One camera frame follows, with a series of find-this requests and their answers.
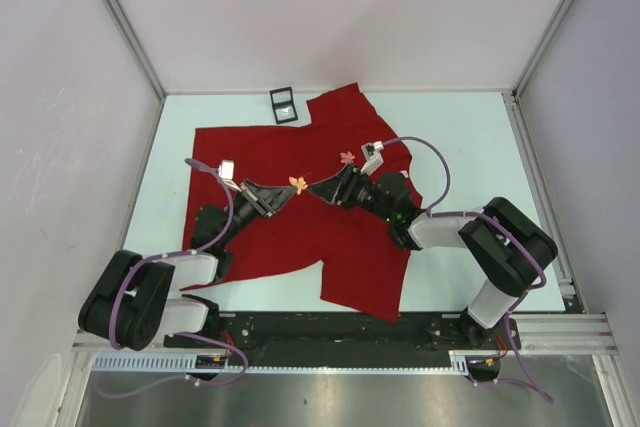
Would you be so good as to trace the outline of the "gold maple leaf brooch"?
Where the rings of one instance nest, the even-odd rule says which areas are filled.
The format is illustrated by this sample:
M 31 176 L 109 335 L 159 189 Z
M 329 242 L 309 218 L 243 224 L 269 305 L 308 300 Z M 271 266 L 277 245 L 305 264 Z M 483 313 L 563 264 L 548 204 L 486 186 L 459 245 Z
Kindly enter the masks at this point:
M 297 195 L 301 195 L 309 187 L 309 184 L 307 183 L 306 179 L 303 176 L 290 177 L 289 183 L 292 187 L 296 189 Z

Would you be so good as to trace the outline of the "red t-shirt garment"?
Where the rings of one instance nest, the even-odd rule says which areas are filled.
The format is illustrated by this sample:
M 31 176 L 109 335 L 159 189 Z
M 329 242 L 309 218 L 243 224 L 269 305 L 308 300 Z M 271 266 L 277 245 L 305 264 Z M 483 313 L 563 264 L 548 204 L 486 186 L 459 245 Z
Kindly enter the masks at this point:
M 192 156 L 211 167 L 235 164 L 235 178 L 261 185 L 308 183 L 334 175 L 342 160 L 361 165 L 363 144 L 397 135 L 357 84 L 308 101 L 302 127 L 198 128 Z M 259 218 L 230 243 L 224 281 L 285 274 L 322 262 L 321 299 L 394 322 L 410 253 L 397 247 L 385 220 L 361 209 L 331 206 L 309 192 L 271 219 Z

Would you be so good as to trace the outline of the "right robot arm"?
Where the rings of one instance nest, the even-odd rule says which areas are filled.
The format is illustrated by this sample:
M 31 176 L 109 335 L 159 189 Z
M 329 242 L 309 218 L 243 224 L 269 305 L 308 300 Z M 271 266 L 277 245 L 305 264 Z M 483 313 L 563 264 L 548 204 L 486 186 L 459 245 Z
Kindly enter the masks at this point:
M 429 213 L 413 201 L 406 175 L 388 172 L 373 180 L 352 164 L 308 190 L 331 205 L 360 207 L 386 220 L 402 249 L 467 249 L 486 276 L 460 317 L 462 338 L 473 348 L 493 341 L 504 316 L 546 284 L 544 270 L 558 255 L 555 241 L 503 197 L 479 211 Z

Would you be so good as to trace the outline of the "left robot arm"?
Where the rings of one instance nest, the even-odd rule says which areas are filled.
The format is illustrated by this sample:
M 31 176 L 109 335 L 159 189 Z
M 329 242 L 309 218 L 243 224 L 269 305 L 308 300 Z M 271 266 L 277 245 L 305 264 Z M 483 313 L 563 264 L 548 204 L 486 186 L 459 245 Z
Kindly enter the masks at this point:
M 80 309 L 79 328 L 116 349 L 141 351 L 156 339 L 182 331 L 199 346 L 214 344 L 221 323 L 209 315 L 213 306 L 189 300 L 180 291 L 222 280 L 231 268 L 228 245 L 234 237 L 253 220 L 272 218 L 297 194 L 293 185 L 226 183 L 228 204 L 198 209 L 185 250 L 147 258 L 126 249 L 116 251 Z

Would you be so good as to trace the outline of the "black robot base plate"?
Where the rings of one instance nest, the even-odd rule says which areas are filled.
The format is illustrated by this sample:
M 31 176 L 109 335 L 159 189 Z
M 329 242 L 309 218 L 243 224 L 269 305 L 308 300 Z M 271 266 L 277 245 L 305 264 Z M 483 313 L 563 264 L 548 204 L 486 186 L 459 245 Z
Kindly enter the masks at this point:
M 451 313 L 404 313 L 397 321 L 359 313 L 214 313 L 197 332 L 238 348 L 255 369 L 416 370 L 455 365 L 467 351 L 495 372 L 520 335 L 514 320 L 490 330 Z

